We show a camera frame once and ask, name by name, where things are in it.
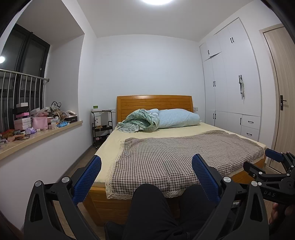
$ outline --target wooden bed frame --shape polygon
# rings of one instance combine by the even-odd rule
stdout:
[[[138,96],[119,96],[117,97],[117,120],[123,121],[130,113],[137,109],[144,108],[150,110],[157,108],[174,109],[182,108],[193,112],[193,101],[191,96],[178,95],[138,95]],[[265,158],[255,165],[262,168]],[[232,177],[235,182],[248,184],[251,178],[245,171]],[[179,217],[178,201],[179,197],[167,198],[168,204],[175,217]],[[104,187],[91,187],[83,205],[87,209],[91,218],[97,226],[103,226],[108,221],[118,224],[126,222],[131,200],[107,199]]]

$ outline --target wardrobe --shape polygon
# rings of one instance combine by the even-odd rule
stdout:
[[[240,19],[209,38],[200,50],[205,80],[205,122],[258,141],[260,80],[254,52]]]

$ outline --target checkered blanket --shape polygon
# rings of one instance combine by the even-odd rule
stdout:
[[[180,196],[199,183],[191,166],[197,153],[222,176],[232,176],[244,162],[262,157],[264,149],[221,130],[188,137],[128,138],[106,178],[107,198],[131,199],[143,183],[157,186],[165,197]]]

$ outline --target pink bag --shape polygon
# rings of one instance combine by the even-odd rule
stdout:
[[[47,117],[35,117],[32,119],[32,127],[34,129],[48,128]]]

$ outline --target hand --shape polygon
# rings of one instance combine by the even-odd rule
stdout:
[[[295,210],[295,205],[290,205],[285,210],[285,215],[290,216]],[[278,203],[273,203],[273,210],[271,211],[271,217],[269,218],[269,224],[271,224],[278,217]]]

